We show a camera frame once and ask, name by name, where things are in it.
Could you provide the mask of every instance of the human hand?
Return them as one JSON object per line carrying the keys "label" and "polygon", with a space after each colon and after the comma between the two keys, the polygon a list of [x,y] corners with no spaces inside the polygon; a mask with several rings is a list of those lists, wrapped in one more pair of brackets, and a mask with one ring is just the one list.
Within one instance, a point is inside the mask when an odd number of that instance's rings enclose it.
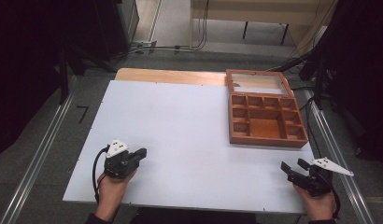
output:
{"label": "human hand", "polygon": [[312,221],[330,220],[333,218],[335,201],[331,193],[319,197],[311,197],[308,191],[293,185],[294,189],[300,194],[305,204],[305,210]]}
{"label": "human hand", "polygon": [[97,180],[99,183],[99,204],[95,216],[104,221],[110,221],[116,210],[120,206],[122,197],[124,197],[128,182],[135,175],[134,170],[125,179],[114,179],[110,176],[101,174]]}

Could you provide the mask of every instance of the wooden tray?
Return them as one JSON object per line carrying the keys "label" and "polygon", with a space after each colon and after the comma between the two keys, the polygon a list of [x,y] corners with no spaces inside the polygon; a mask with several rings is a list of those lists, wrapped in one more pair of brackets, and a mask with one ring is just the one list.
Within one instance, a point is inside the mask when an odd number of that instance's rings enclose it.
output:
{"label": "wooden tray", "polygon": [[296,99],[278,72],[226,70],[230,143],[302,147],[307,143]]}

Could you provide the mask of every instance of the white tabletop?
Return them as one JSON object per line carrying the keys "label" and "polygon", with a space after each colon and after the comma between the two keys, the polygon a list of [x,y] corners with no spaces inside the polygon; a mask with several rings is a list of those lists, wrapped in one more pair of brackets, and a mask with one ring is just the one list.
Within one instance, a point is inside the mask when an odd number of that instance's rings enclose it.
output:
{"label": "white tabletop", "polygon": [[[291,182],[280,169],[293,170],[302,148],[229,144],[228,90],[137,81],[111,81],[64,201],[95,202],[92,164],[100,149],[117,138],[135,151],[148,149],[129,183],[123,203],[243,212],[304,213]],[[104,170],[101,156],[97,176]]]}

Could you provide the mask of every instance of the metal rail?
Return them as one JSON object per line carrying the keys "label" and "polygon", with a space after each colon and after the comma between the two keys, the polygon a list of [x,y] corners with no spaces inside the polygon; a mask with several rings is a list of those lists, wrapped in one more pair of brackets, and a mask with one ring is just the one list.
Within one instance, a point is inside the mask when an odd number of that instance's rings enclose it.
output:
{"label": "metal rail", "polygon": [[1,224],[12,224],[17,221],[22,207],[25,204],[26,199],[28,198],[29,192],[31,191],[32,186],[34,185],[35,180],[37,178],[37,175],[39,174],[40,168],[42,167],[44,160],[49,154],[51,144],[72,102],[77,83],[78,79],[75,76],[73,76],[70,83],[71,85],[69,86],[70,93],[65,99],[64,103],[58,107],[49,128],[47,129],[42,141],[40,142],[36,154],[34,155],[31,163],[29,164],[29,167],[25,175],[23,176],[20,184],[14,191],[12,200],[7,207],[7,211],[5,212],[5,214],[2,217],[2,220],[0,221]]}
{"label": "metal rail", "polygon": [[[311,91],[305,91],[307,99],[311,98],[313,95]],[[319,125],[319,129],[322,133],[322,136],[325,140],[325,143],[328,147],[329,153],[332,156],[332,160],[340,166],[348,169],[348,164],[344,159],[340,147],[337,145],[337,142],[334,138],[334,135],[329,127],[328,122],[326,121],[324,112],[318,110],[315,104],[312,105],[312,110],[314,117]],[[344,188],[348,194],[349,200],[354,207],[355,214],[357,215],[360,223],[374,224],[372,215],[370,214],[369,208],[361,194],[361,191],[354,180],[354,177],[348,175],[340,175],[340,179],[343,182]]]}

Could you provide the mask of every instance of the cable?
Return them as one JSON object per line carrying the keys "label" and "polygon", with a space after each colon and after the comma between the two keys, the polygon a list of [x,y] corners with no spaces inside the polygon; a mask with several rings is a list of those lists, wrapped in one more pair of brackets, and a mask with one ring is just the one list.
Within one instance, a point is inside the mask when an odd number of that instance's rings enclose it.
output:
{"label": "cable", "polygon": [[208,10],[209,10],[209,0],[206,0],[206,10],[204,12],[204,18],[203,18],[203,37],[201,38],[198,46],[197,47],[191,47],[192,49],[197,48],[197,50],[200,50],[206,45],[206,21],[208,18]]}
{"label": "cable", "polygon": [[112,64],[110,64],[110,66],[116,66],[119,62],[121,62],[122,61],[122,59],[127,55],[128,53],[122,53],[121,55],[119,55],[119,59],[115,62],[115,63],[112,63]]}
{"label": "cable", "polygon": [[300,218],[302,218],[302,215],[298,216],[296,220],[294,220],[294,224],[298,224],[300,221]]}
{"label": "cable", "polygon": [[307,138],[308,138],[308,139],[311,139],[311,138],[310,138],[310,134],[311,134],[312,139],[313,139],[313,141],[314,141],[314,144],[315,144],[315,146],[316,146],[316,148],[317,148],[317,152],[318,152],[318,154],[319,154],[319,157],[322,158],[322,154],[320,153],[320,149],[319,149],[319,145],[318,145],[318,143],[317,143],[317,139],[315,138],[315,135],[314,135],[314,133],[313,133],[312,130],[311,130],[310,121],[309,121],[309,114],[310,114],[311,109],[312,109],[312,106],[311,106],[311,105],[312,105],[314,99],[315,99],[315,96],[313,96],[313,97],[311,97],[310,99],[308,99],[308,100],[307,100],[307,103],[305,103],[305,105],[303,105],[303,106],[299,109],[299,111],[302,111],[302,110],[305,108],[305,119],[306,119],[306,123],[307,123],[307,130],[306,130],[306,132],[307,132]]}
{"label": "cable", "polygon": [[98,193],[98,188],[96,186],[96,179],[95,179],[96,163],[98,162],[98,159],[101,156],[101,154],[104,153],[104,152],[107,152],[108,150],[109,150],[109,145],[107,145],[107,147],[105,147],[105,148],[102,148],[101,151],[99,151],[98,155],[96,155],[95,161],[93,162],[93,166],[92,166],[92,186],[93,186],[93,191],[95,192],[94,197],[95,197],[95,200],[96,200],[97,203],[99,203],[99,193]]}
{"label": "cable", "polygon": [[299,91],[299,90],[314,90],[315,87],[298,87],[298,88],[292,88],[292,91]]}
{"label": "cable", "polygon": [[320,153],[320,149],[319,149],[319,146],[318,146],[318,143],[317,143],[317,139],[315,138],[315,135],[313,133],[313,131],[311,130],[311,127],[310,127],[310,119],[309,119],[309,114],[311,112],[311,109],[312,109],[312,104],[313,104],[313,101],[314,101],[315,97],[311,97],[310,98],[310,102],[307,104],[307,107],[305,109],[305,117],[307,119],[307,137],[308,139],[310,139],[310,134],[311,136],[313,137],[313,140],[314,140],[314,144],[316,145],[317,147],[317,152],[319,154],[319,157],[322,158],[322,154]]}
{"label": "cable", "polygon": [[130,51],[128,51],[127,54],[135,53],[135,52],[138,52],[138,51],[141,51],[141,50],[151,50],[151,49],[154,49],[154,50],[156,50],[156,49],[164,49],[164,50],[185,51],[185,52],[196,51],[196,49],[175,49],[175,46],[174,47],[155,47],[155,48],[142,47],[142,48],[138,48],[138,49],[131,49]]}
{"label": "cable", "polygon": [[[321,27],[321,25],[323,24],[323,22],[326,20],[327,16],[329,15],[329,11],[331,11],[331,9],[333,8],[333,4],[334,4],[334,0],[332,1],[331,5],[329,6],[328,10],[325,12],[325,15],[324,17],[322,18],[322,21],[319,23],[319,27]],[[317,6],[316,8],[316,15],[314,17],[314,19],[317,17],[317,13],[318,13],[318,9],[319,9],[319,5]],[[317,34],[315,36],[313,36],[313,38],[311,38],[307,43],[305,43],[303,46],[301,46],[301,49],[305,48],[306,46],[308,46],[313,40],[315,40],[319,35],[320,33],[322,32],[322,29],[319,30],[319,32],[317,32]],[[291,52],[290,56],[288,57],[288,59],[283,62],[282,64],[284,63],[288,63],[291,59],[295,59],[295,58],[299,58],[301,59],[300,56],[298,57],[295,57],[293,58],[293,56],[297,53],[297,47],[295,47],[295,49]],[[279,66],[276,66],[276,67],[272,67],[272,68],[269,68],[265,71],[271,71],[273,69],[276,69],[276,68],[279,68],[281,67],[282,65],[279,65]]]}
{"label": "cable", "polygon": [[336,210],[334,210],[334,212],[333,212],[333,218],[334,219],[340,219],[339,212],[340,212],[340,208],[341,208],[341,203],[340,203],[340,198],[339,198],[336,190],[334,189],[333,185],[330,184],[322,175],[320,175],[318,173],[315,173],[315,175],[319,178],[320,181],[325,183],[331,189],[332,194],[334,196],[334,201],[336,202]]}

